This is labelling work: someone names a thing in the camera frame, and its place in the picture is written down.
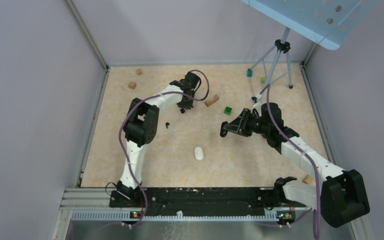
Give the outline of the white earbud charging case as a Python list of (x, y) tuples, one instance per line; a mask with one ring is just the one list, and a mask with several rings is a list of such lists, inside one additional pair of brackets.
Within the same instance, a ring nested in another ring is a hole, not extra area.
[(200, 147), (200, 146), (197, 146), (194, 148), (193, 150), (193, 153), (194, 153), (194, 158), (197, 160), (197, 161), (202, 161), (204, 159), (204, 151), (203, 151), (203, 148)]

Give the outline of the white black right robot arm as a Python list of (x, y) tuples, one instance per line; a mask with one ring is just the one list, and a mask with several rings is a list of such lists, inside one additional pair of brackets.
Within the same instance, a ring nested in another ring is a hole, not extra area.
[(355, 169), (345, 170), (311, 148), (300, 135), (284, 124), (282, 111), (274, 102), (264, 103), (261, 111), (244, 108), (233, 121), (225, 121), (220, 136), (233, 133), (243, 137), (261, 135), (267, 144), (292, 160), (315, 182), (315, 186), (293, 177), (278, 178), (273, 200), (279, 206), (291, 201), (315, 210), (317, 221), (325, 220), (338, 228), (370, 211), (363, 176)]

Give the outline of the black earbud charging case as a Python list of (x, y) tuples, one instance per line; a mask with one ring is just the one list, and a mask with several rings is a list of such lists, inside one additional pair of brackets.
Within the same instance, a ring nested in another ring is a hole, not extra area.
[(220, 133), (219, 135), (222, 137), (222, 138), (225, 138), (228, 134), (228, 131), (225, 129), (225, 126), (228, 125), (229, 122), (228, 121), (224, 121), (222, 124), (221, 124), (221, 127), (220, 127)]

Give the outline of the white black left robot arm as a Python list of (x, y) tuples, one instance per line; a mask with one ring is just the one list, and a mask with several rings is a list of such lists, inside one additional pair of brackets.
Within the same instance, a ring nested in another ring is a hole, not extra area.
[(126, 139), (124, 170), (116, 184), (121, 200), (129, 207), (140, 202), (141, 171), (148, 145), (157, 135), (159, 115), (176, 105), (183, 114), (191, 110), (197, 99), (195, 93), (201, 86), (201, 78), (194, 70), (188, 71), (184, 78), (174, 80), (156, 95), (145, 99), (134, 98), (123, 121), (119, 136)]

